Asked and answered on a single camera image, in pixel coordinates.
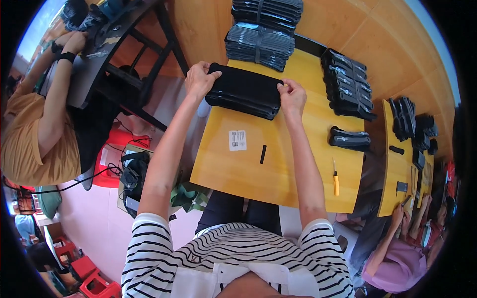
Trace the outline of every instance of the red plastic stool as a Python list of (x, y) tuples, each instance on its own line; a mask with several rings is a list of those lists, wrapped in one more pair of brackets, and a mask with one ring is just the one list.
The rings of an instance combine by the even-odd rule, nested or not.
[(81, 280), (85, 280), (96, 270), (96, 265), (88, 256), (81, 257), (76, 261), (71, 262), (71, 266)]
[(63, 246), (61, 247), (54, 247), (56, 256), (61, 262), (61, 265), (66, 266), (67, 264), (63, 261), (61, 261), (61, 256), (67, 256), (70, 262), (73, 262), (75, 260), (74, 256), (74, 251), (76, 249), (76, 246), (74, 245), (73, 242), (67, 241), (63, 236), (60, 236), (53, 240), (53, 243), (59, 243), (62, 242)]
[[(108, 165), (101, 165), (101, 155), (103, 154), (103, 148), (107, 145), (110, 144), (114, 147), (124, 147), (128, 143), (131, 143), (133, 140), (137, 139), (144, 139), (148, 138), (147, 135), (144, 136), (132, 136), (130, 132), (125, 132), (122, 131), (118, 128), (113, 128), (109, 132), (109, 138), (106, 141), (106, 143), (101, 147), (101, 150), (99, 152), (98, 158), (96, 159), (96, 166), (94, 168), (94, 174), (96, 175), (100, 171), (108, 168)], [(133, 144), (142, 147), (142, 148), (149, 148), (149, 145), (151, 144), (151, 141), (149, 140), (141, 140), (142, 143), (146, 144), (146, 146), (142, 145), (141, 143), (134, 142)], [(96, 176), (93, 178), (93, 184), (101, 187), (109, 187), (109, 188), (118, 188), (119, 187), (119, 178), (114, 175), (112, 171), (104, 171), (100, 175)]]
[(88, 298), (121, 298), (121, 286), (115, 281), (106, 282), (99, 272), (96, 269), (80, 286), (80, 291)]

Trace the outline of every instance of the yellow table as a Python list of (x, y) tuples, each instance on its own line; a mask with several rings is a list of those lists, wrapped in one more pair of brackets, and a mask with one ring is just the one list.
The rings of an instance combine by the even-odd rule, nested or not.
[[(422, 170), (422, 175), (420, 179), (421, 190), (420, 197), (423, 198), (425, 195), (430, 195), (432, 190), (432, 178), (434, 176), (434, 156), (427, 154), (427, 150), (424, 151), (425, 165)], [(417, 207), (421, 208), (422, 200), (419, 200)]]
[[(273, 78), (291, 78), (306, 89), (303, 124), (324, 183), (328, 212), (353, 212), (363, 165), (363, 153), (331, 147), (329, 131), (336, 125), (363, 131), (364, 120), (336, 116), (326, 98), (320, 59), (295, 50), (280, 73), (263, 65), (230, 60), (228, 66)], [(229, 150), (229, 131), (245, 130), (247, 149)], [(266, 145), (263, 164), (262, 148)], [(333, 192), (333, 162), (340, 178), (340, 195)], [(298, 207), (290, 135), (280, 111), (273, 121), (212, 107), (190, 182), (225, 193), (273, 204)]]
[[(413, 164), (413, 146), (411, 139), (400, 142), (393, 132), (393, 112), (387, 100), (383, 100), (384, 125), (386, 130), (386, 170), (384, 174), (384, 187), (379, 205), (378, 216), (388, 216), (393, 213), (397, 204), (402, 203), (408, 195), (411, 199), (404, 206), (404, 210), (412, 214), (415, 192), (417, 189), (418, 171)], [(389, 146), (404, 149), (404, 154), (389, 150)], [(396, 192), (397, 181), (408, 183), (407, 192)]]

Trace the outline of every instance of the black wristband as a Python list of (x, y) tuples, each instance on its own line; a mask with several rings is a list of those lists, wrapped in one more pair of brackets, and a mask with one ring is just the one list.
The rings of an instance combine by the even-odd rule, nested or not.
[(66, 52), (66, 53), (62, 53), (57, 60), (59, 61), (61, 59), (66, 59), (66, 60), (69, 60), (71, 63), (73, 63), (75, 57), (76, 55), (73, 54), (72, 52)]
[(57, 53), (57, 52), (59, 52), (59, 51), (63, 51), (63, 47), (57, 45), (57, 44), (53, 41), (53, 43), (52, 43), (52, 52), (53, 52), (53, 53)]

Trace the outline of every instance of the label sticker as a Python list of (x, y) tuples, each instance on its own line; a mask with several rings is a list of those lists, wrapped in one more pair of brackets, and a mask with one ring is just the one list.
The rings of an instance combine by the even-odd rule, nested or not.
[(244, 130), (231, 130), (228, 132), (228, 148), (230, 151), (247, 149), (247, 139)]

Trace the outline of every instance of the plastic stool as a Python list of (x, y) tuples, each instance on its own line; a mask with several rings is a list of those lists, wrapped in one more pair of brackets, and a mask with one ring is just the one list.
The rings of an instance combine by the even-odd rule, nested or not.
[(333, 224), (334, 236), (338, 239), (339, 236), (343, 236), (348, 241), (348, 245), (343, 252), (344, 259), (349, 262), (351, 253), (353, 252), (356, 241), (358, 240), (359, 234), (353, 230), (343, 226), (341, 223), (335, 221)]
[(62, 266), (67, 266), (65, 262), (61, 261), (61, 256), (67, 256), (69, 261), (73, 262), (75, 260), (74, 251), (76, 249), (76, 246), (73, 242), (67, 241), (63, 236), (60, 236), (53, 240), (53, 243), (58, 242), (62, 242), (64, 245), (62, 247), (54, 247), (56, 256), (60, 260)]
[(71, 266), (81, 280), (85, 280), (96, 270), (96, 265), (88, 256), (77, 259), (71, 263)]
[[(144, 139), (148, 138), (147, 135), (143, 136), (132, 136), (130, 132), (125, 132), (122, 131), (118, 128), (114, 128), (109, 132), (109, 138), (106, 141), (106, 143), (101, 147), (101, 150), (99, 151), (98, 158), (96, 159), (96, 165), (94, 168), (94, 174), (96, 175), (102, 170), (105, 170), (108, 168), (108, 165), (101, 165), (101, 156), (103, 154), (103, 149), (107, 144), (110, 144), (114, 147), (124, 147), (128, 143), (130, 143), (133, 140), (138, 140), (138, 139)], [(151, 141), (148, 140), (141, 140), (142, 143), (146, 144), (146, 146), (134, 142), (135, 146), (142, 147), (142, 148), (149, 148), (149, 145)], [(113, 172), (111, 171), (104, 171), (100, 175), (96, 176), (93, 178), (93, 184), (101, 187), (109, 187), (109, 188), (118, 188), (119, 187), (119, 178), (114, 175)]]
[(121, 298), (121, 286), (115, 281), (106, 282), (99, 272), (96, 269), (80, 286), (80, 291), (88, 298)]

